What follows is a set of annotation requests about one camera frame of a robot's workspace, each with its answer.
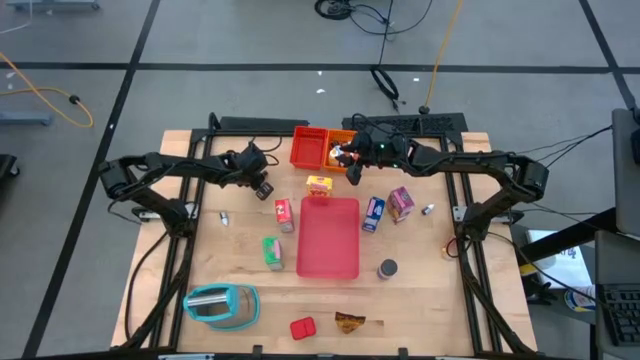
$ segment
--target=white paper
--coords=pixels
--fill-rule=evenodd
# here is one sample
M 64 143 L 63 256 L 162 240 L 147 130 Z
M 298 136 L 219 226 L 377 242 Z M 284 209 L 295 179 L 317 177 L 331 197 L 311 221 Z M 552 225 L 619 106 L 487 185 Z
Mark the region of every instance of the white paper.
M 547 230 L 528 230 L 527 237 L 529 242 L 536 242 L 547 235 L 551 235 L 555 231 Z M 582 258 L 582 252 L 580 247 L 576 246 L 567 249 L 559 254 L 555 255 L 555 264 L 547 269 L 543 269 L 544 272 L 553 276 L 554 278 L 564 282 L 565 284 L 573 287 L 577 286 L 591 286 L 591 278 L 587 271 L 587 266 L 584 264 Z M 543 282 L 550 282 L 552 289 L 564 289 L 564 286 L 556 283 L 555 281 L 540 274 Z

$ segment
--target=red carton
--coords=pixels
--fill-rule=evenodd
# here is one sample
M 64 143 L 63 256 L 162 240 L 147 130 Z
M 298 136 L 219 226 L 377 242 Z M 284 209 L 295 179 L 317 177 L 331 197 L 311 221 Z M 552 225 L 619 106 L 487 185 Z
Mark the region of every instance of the red carton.
M 293 213 L 291 212 L 291 203 L 289 199 L 276 200 L 276 221 L 280 224 L 282 232 L 292 232 Z
M 406 219 L 414 207 L 415 204 L 413 203 L 411 196 L 409 196 L 407 188 L 404 186 L 392 190 L 391 194 L 389 194 L 389 199 L 387 199 L 387 209 L 389 209 L 389 213 L 393 218 L 394 224 Z
M 293 340 L 302 340 L 316 334 L 316 324 L 312 317 L 296 320 L 289 325 Z

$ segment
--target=metal stand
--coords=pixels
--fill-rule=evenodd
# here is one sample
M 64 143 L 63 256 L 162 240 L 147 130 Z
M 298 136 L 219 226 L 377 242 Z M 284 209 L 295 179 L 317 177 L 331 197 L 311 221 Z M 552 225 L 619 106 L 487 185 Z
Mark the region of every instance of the metal stand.
M 53 122 L 53 114 L 36 111 L 0 111 L 0 125 L 44 125 Z
M 100 4 L 98 0 L 32 0 L 33 6 L 57 6 L 57 5 L 89 5 L 93 10 L 99 10 Z M 29 0 L 7 0 L 7 6 L 13 6 L 16 11 L 27 10 L 30 5 Z
M 20 169 L 16 165 L 16 157 L 0 154 L 0 183 L 3 180 L 20 175 Z

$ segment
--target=small can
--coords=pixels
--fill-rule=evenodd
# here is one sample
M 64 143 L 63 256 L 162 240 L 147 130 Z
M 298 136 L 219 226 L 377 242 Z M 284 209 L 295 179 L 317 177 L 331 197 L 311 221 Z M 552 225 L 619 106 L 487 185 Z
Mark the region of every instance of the small can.
M 307 178 L 307 193 L 310 196 L 331 196 L 333 179 L 311 175 Z
M 375 196 L 369 200 L 369 206 L 364 216 L 364 222 L 362 223 L 362 230 L 375 232 L 378 228 L 378 222 L 382 218 L 382 212 L 384 211 L 384 200 Z
M 282 232 L 293 232 L 293 213 L 289 199 L 276 200 L 276 221 Z
M 378 267 L 378 278 L 380 280 L 389 280 L 395 273 L 398 272 L 398 264 L 391 259 L 386 259 Z
M 389 199 L 387 199 L 387 209 L 389 209 L 394 224 L 406 219 L 413 208 L 415 208 L 415 204 L 409 196 L 407 188 L 401 186 L 391 191 Z
M 264 261 L 272 271 L 279 271 L 284 269 L 282 262 L 282 247 L 280 241 L 275 236 L 269 236 L 262 239 L 262 252 L 264 254 Z

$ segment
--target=wooden board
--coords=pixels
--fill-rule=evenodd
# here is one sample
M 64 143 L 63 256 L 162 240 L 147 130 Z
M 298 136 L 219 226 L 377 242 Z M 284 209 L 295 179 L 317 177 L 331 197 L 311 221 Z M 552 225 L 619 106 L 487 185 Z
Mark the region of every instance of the wooden board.
M 189 131 L 165 132 L 161 152 L 185 155 L 189 135 Z M 487 134 L 463 135 L 466 151 L 490 150 Z M 212 153 L 241 151 L 248 140 L 216 137 Z M 436 141 L 421 141 L 439 148 Z M 277 143 L 278 138 L 256 140 L 261 148 Z M 291 139 L 285 138 L 282 146 L 272 153 L 280 165 L 268 169 L 268 181 L 275 191 L 267 201 L 260 201 L 248 188 L 220 189 L 207 185 L 200 213 L 189 289 L 216 282 L 254 285 L 260 294 L 259 321 L 243 331 L 217 332 L 185 315 L 178 350 L 247 353 L 253 345 L 260 344 L 265 353 L 393 355 L 399 347 L 407 347 L 412 355 L 472 355 L 458 264 L 443 259 L 441 253 L 443 243 L 453 234 L 444 175 L 412 178 L 395 169 L 365 169 L 360 185 L 353 187 L 343 174 L 331 173 L 333 196 L 358 198 L 361 213 L 371 196 L 386 199 L 392 189 L 401 185 L 407 187 L 418 208 L 435 204 L 435 210 L 422 216 L 416 209 L 399 225 L 394 225 L 385 214 L 376 233 L 361 232 L 360 276 L 356 280 L 305 279 L 295 272 L 297 232 L 280 233 L 273 200 L 288 198 L 298 225 L 307 176 L 318 172 L 294 168 L 288 161 L 290 146 Z M 485 175 L 472 175 L 471 182 L 476 201 L 483 201 L 499 189 L 496 181 Z M 167 197 L 176 197 L 179 187 L 178 178 L 166 178 L 154 185 L 156 191 Z M 464 204 L 461 189 L 457 193 Z M 219 211 L 229 214 L 229 227 L 221 224 Z M 506 226 L 494 225 L 491 231 L 509 236 Z M 159 223 L 141 227 L 132 267 L 162 232 Z M 273 235 L 283 244 L 282 272 L 271 272 L 262 259 L 261 239 Z M 497 308 L 524 343 L 536 348 L 513 248 L 490 236 L 484 249 Z M 132 330 L 155 304 L 166 251 L 167 242 L 147 259 L 138 274 L 131 310 Z M 399 270 L 391 280 L 382 282 L 376 269 L 386 258 L 396 260 Z M 124 341 L 124 300 L 114 345 Z M 344 335 L 335 324 L 336 311 L 366 316 L 366 323 Z M 167 343 L 172 313 L 170 305 L 165 314 L 163 344 Z M 480 306 L 478 313 L 484 348 L 489 349 L 486 320 Z M 317 334 L 294 341 L 289 324 L 307 316 L 314 318 Z

